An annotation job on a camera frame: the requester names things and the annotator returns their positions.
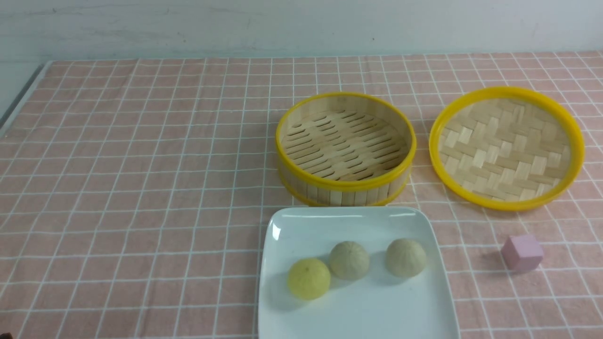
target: table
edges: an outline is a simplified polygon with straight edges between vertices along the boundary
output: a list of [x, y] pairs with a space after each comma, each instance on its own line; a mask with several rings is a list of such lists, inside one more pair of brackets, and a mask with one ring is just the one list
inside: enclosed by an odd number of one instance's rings
[[[603, 337], [600, 52], [49, 63], [0, 142], [0, 329], [19, 338], [257, 338], [264, 230], [297, 203], [274, 132], [330, 91], [391, 101], [418, 151], [394, 205], [432, 221], [463, 339]], [[431, 168], [442, 108], [485, 86], [538, 90], [576, 116], [584, 170], [558, 200], [486, 211]], [[541, 267], [506, 271], [510, 235]]]

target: yellow plastic rim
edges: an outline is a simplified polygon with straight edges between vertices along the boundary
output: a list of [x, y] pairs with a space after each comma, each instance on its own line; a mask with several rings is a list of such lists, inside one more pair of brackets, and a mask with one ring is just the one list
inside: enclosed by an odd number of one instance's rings
[[[337, 180], [331, 180], [331, 179], [324, 179], [324, 178], [321, 178], [321, 177], [318, 177], [318, 176], [315, 176], [313, 174], [309, 174], [309, 173], [303, 171], [299, 166], [294, 164], [293, 161], [291, 161], [291, 159], [289, 159], [289, 157], [286, 156], [285, 149], [283, 148], [283, 145], [280, 143], [280, 131], [282, 129], [283, 123], [285, 122], [285, 120], [287, 119], [289, 114], [291, 114], [291, 112], [298, 109], [300, 106], [303, 106], [303, 105], [309, 103], [310, 101], [327, 98], [327, 97], [361, 97], [361, 98], [372, 100], [379, 104], [385, 105], [389, 109], [396, 112], [407, 124], [408, 130], [410, 131], [410, 134], [411, 134], [411, 145], [410, 145], [410, 149], [408, 151], [408, 155], [406, 155], [406, 158], [404, 158], [404, 160], [399, 165], [394, 167], [391, 171], [383, 174], [382, 176], [367, 179], [367, 180], [361, 180], [361, 181], [343, 182], [343, 181], [337, 181]], [[390, 182], [392, 182], [393, 180], [395, 180], [396, 178], [398, 178], [400, 175], [402, 175], [404, 170], [406, 170], [411, 165], [412, 159], [414, 158], [415, 153], [417, 151], [417, 137], [414, 133], [414, 129], [412, 128], [412, 124], [410, 123], [408, 118], [406, 118], [406, 116], [404, 114], [402, 114], [402, 112], [399, 109], [397, 109], [396, 107], [394, 107], [392, 104], [388, 103], [387, 101], [381, 100], [381, 99], [373, 97], [371, 95], [366, 95], [366, 94], [361, 94], [361, 93], [332, 92], [332, 93], [315, 95], [313, 97], [305, 99], [305, 100], [299, 102], [298, 104], [294, 105], [293, 107], [291, 107], [285, 113], [285, 115], [283, 115], [283, 117], [280, 119], [279, 125], [276, 127], [276, 150], [277, 150], [279, 159], [282, 161], [282, 163], [285, 166], [287, 166], [287, 168], [300, 179], [302, 179], [306, 182], [310, 182], [314, 186], [317, 186], [319, 188], [333, 189], [333, 190], [342, 191], [342, 192], [351, 192], [351, 191], [359, 191], [359, 190], [365, 190], [365, 189], [373, 189], [373, 188], [377, 188], [377, 187], [380, 187], [383, 185], [387, 185]]]
[[[560, 125], [563, 127], [567, 136], [570, 140], [570, 150], [572, 153], [572, 161], [570, 167], [567, 169], [565, 178], [549, 192], [530, 200], [524, 201], [496, 201], [481, 197], [475, 193], [472, 193], [464, 189], [454, 179], [448, 175], [440, 159], [440, 153], [438, 152], [438, 143], [440, 141], [440, 135], [448, 121], [461, 109], [477, 103], [478, 101], [488, 99], [515, 99], [523, 100], [527, 103], [539, 106], [540, 108], [549, 112], [552, 116], [557, 118]], [[546, 95], [534, 92], [529, 89], [519, 87], [491, 87], [476, 90], [467, 95], [458, 98], [453, 103], [448, 105], [438, 118], [434, 122], [434, 126], [431, 128], [429, 134], [429, 155], [431, 163], [434, 166], [435, 172], [438, 174], [442, 182], [454, 193], [460, 195], [472, 203], [480, 206], [497, 209], [500, 211], [525, 211], [528, 209], [534, 209], [542, 206], [546, 203], [555, 200], [561, 195], [576, 179], [582, 163], [584, 162], [584, 139], [580, 127], [572, 117], [572, 115], [563, 106], [558, 104], [553, 99]]]

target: bamboo steamer lid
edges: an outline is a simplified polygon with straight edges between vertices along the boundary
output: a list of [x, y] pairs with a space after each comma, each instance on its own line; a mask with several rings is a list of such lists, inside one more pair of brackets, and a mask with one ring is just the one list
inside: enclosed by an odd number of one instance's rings
[[527, 89], [492, 87], [447, 107], [429, 138], [436, 173], [461, 197], [504, 211], [532, 209], [565, 191], [584, 161], [572, 115]]

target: yellow rim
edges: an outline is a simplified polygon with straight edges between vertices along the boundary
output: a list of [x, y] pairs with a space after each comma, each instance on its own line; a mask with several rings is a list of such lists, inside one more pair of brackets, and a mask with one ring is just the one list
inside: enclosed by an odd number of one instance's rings
[[[372, 101], [376, 101], [380, 104], [387, 106], [389, 109], [393, 110], [394, 112], [396, 112], [404, 120], [404, 122], [407, 124], [408, 130], [410, 131], [410, 134], [411, 134], [411, 145], [410, 145], [410, 150], [408, 151], [408, 155], [406, 156], [406, 158], [404, 158], [404, 160], [400, 163], [400, 165], [397, 165], [391, 171], [383, 174], [382, 176], [376, 177], [376, 178], [361, 180], [358, 182], [340, 182], [340, 181], [336, 181], [336, 180], [324, 179], [324, 178], [309, 174], [309, 173], [303, 171], [303, 169], [301, 169], [299, 166], [294, 164], [293, 161], [291, 161], [291, 159], [289, 159], [289, 157], [286, 156], [283, 145], [280, 143], [280, 131], [281, 131], [283, 123], [285, 122], [285, 120], [287, 119], [289, 114], [291, 114], [291, 112], [296, 110], [298, 107], [305, 105], [310, 101], [327, 98], [327, 97], [339, 97], [339, 96], [361, 97], [361, 98], [366, 98], [366, 99], [369, 99]], [[386, 185], [389, 182], [392, 182], [394, 179], [398, 178], [398, 176], [400, 176], [404, 172], [404, 170], [406, 170], [410, 166], [412, 159], [414, 158], [415, 152], [417, 151], [417, 137], [415, 136], [414, 130], [412, 129], [412, 125], [411, 125], [410, 121], [406, 118], [406, 116], [404, 114], [402, 114], [402, 112], [399, 109], [395, 108], [392, 104], [388, 103], [387, 101], [381, 100], [376, 97], [372, 97], [370, 95], [361, 94], [361, 93], [333, 92], [333, 93], [319, 94], [319, 95], [310, 97], [308, 99], [305, 99], [302, 102], [300, 102], [300, 103], [296, 104], [295, 106], [293, 106], [292, 108], [290, 108], [285, 113], [285, 115], [283, 115], [283, 117], [280, 119], [279, 125], [276, 127], [276, 150], [277, 150], [277, 154], [279, 155], [279, 159], [283, 162], [283, 164], [285, 166], [287, 166], [287, 169], [289, 169], [291, 172], [293, 172], [300, 179], [302, 179], [306, 182], [310, 182], [310, 183], [312, 183], [312, 185], [317, 186], [319, 188], [334, 189], [337, 191], [349, 192], [349, 191], [358, 191], [358, 190], [365, 190], [365, 189], [372, 189], [372, 188], [380, 187], [380, 186]]]
[[[438, 143], [440, 141], [440, 135], [444, 126], [446, 126], [448, 121], [462, 108], [478, 101], [496, 98], [523, 100], [540, 106], [542, 109], [547, 110], [552, 116], [559, 120], [559, 123], [565, 129], [565, 132], [570, 139], [572, 162], [570, 168], [567, 170], [565, 178], [556, 187], [540, 197], [525, 201], [490, 200], [464, 189], [444, 170], [444, 165], [442, 164], [440, 153], [438, 152]], [[543, 94], [518, 87], [491, 87], [476, 90], [472, 93], [464, 95], [463, 97], [455, 100], [442, 111], [442, 113], [435, 120], [434, 126], [431, 128], [431, 133], [429, 134], [429, 155], [431, 157], [431, 162], [434, 166], [435, 172], [438, 174], [444, 184], [448, 186], [448, 188], [450, 188], [454, 193], [460, 195], [468, 201], [471, 201], [472, 203], [486, 208], [497, 209], [500, 211], [524, 211], [542, 206], [554, 200], [561, 195], [561, 193], [563, 193], [563, 191], [565, 191], [576, 179], [576, 176], [578, 176], [584, 161], [584, 140], [582, 138], [582, 133], [580, 132], [580, 127], [573, 119], [572, 115], [553, 99], [550, 99]]]
[[[325, 204], [319, 204], [316, 201], [312, 201], [302, 195], [300, 195], [295, 189], [293, 189], [293, 187], [291, 187], [289, 185], [289, 183], [287, 183], [287, 181], [285, 180], [285, 178], [283, 177], [283, 174], [280, 172], [280, 169], [278, 169], [279, 172], [279, 177], [280, 177], [280, 181], [283, 183], [283, 186], [287, 189], [287, 191], [289, 191], [289, 193], [291, 195], [293, 195], [297, 200], [301, 201], [302, 203], [308, 205], [308, 206], [316, 206], [316, 207], [338, 207], [338, 206], [330, 206], [330, 205], [325, 205]], [[404, 190], [404, 187], [406, 187], [406, 184], [408, 183], [408, 180], [411, 177], [411, 172], [412, 170], [408, 171], [408, 177], [406, 177], [406, 179], [404, 179], [404, 182], [402, 183], [402, 186], [396, 191], [394, 192], [394, 194], [392, 194], [391, 196], [389, 196], [386, 199], [383, 199], [381, 201], [377, 201], [374, 204], [370, 204], [367, 206], [385, 206], [388, 203], [391, 203], [392, 201], [394, 201], [394, 199], [400, 195], [400, 193], [402, 193], [402, 191]]]

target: white plate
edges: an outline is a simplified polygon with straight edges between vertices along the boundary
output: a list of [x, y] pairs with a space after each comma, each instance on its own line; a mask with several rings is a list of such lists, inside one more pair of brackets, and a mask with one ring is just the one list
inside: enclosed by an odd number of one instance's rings
[[[397, 238], [421, 243], [428, 265], [401, 281], [385, 268], [385, 250]], [[319, 299], [302, 302], [286, 286], [291, 265], [318, 257], [325, 263], [340, 241], [357, 241], [371, 254], [368, 275], [356, 282], [332, 278]], [[404, 207], [287, 208], [272, 217], [262, 258], [259, 339], [459, 339], [444, 264], [431, 224]]]

